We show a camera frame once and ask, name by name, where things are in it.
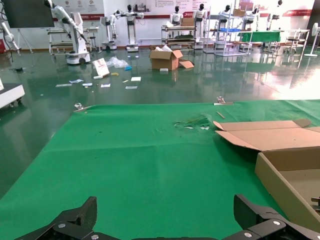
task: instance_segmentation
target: floor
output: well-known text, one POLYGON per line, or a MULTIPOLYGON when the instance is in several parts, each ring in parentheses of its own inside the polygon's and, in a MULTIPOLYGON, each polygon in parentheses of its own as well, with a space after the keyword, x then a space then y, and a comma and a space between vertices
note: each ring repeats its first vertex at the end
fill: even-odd
POLYGON ((91 60, 117 56, 132 66, 130 71, 111 67, 110 72, 119 76, 99 80, 93 80, 97 73, 92 64, 70 66, 61 55, 53 59, 47 52, 14 54, 13 63, 0 55, 1 80, 22 83, 25 91, 22 105, 0 109, 0 198, 68 120, 76 103, 213 103, 218 96, 228 102, 320 98, 319 57, 273 56, 258 48, 248 57, 222 58, 199 51, 184 53, 194 68, 162 73, 151 69, 149 53, 147 49, 129 56, 124 50, 96 53, 91 60), (24 72, 14 70, 21 67, 24 72), (141 77, 141 82, 130 82, 131 77, 141 77), (56 87, 77 79, 93 86, 56 87), (111 85, 101 88, 101 84, 111 85))

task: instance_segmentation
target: green cloth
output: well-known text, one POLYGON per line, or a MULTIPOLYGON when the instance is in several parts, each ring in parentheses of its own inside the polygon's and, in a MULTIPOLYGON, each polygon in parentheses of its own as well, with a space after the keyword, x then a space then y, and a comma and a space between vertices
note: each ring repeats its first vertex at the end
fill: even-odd
POLYGON ((222 139, 212 121, 308 118, 317 126, 319 109, 320 100, 270 100, 102 105, 74 113, 0 200, 1 239, 45 226, 90 196, 98 203, 94 230, 121 240, 222 239, 241 230, 235 194, 280 209, 254 173, 258 152, 222 139))
MULTIPOLYGON (((243 33, 242 42, 249 42, 251 33, 243 33)), ((252 43, 268 43, 268 42, 280 42, 280 31, 254 31, 252 35, 252 43)))

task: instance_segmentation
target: crumpled plastic wrap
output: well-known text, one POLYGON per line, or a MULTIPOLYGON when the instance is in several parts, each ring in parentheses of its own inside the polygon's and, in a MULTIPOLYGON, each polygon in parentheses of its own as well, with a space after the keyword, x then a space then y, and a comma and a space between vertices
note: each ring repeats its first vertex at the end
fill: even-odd
POLYGON ((106 62, 106 66, 108 68, 114 66, 116 69, 122 69, 129 66, 129 64, 125 60, 119 60, 117 57, 113 56, 106 62))

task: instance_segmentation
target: wheel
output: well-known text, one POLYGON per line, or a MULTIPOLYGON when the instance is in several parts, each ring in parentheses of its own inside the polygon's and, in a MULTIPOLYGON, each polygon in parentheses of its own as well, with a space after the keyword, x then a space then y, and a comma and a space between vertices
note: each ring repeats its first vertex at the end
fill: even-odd
POLYGON ((85 64, 85 63, 86 63, 86 60, 85 60, 83 57, 81 57, 81 58, 79 59, 79 63, 80 63, 80 64, 85 64))

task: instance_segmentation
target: black screen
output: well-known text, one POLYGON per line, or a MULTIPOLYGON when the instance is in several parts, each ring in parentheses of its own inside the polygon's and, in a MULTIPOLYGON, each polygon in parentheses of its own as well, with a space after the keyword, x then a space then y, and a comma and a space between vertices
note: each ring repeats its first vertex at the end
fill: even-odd
POLYGON ((51 28, 54 22, 50 8, 43 0, 2 0, 10 28, 51 28))

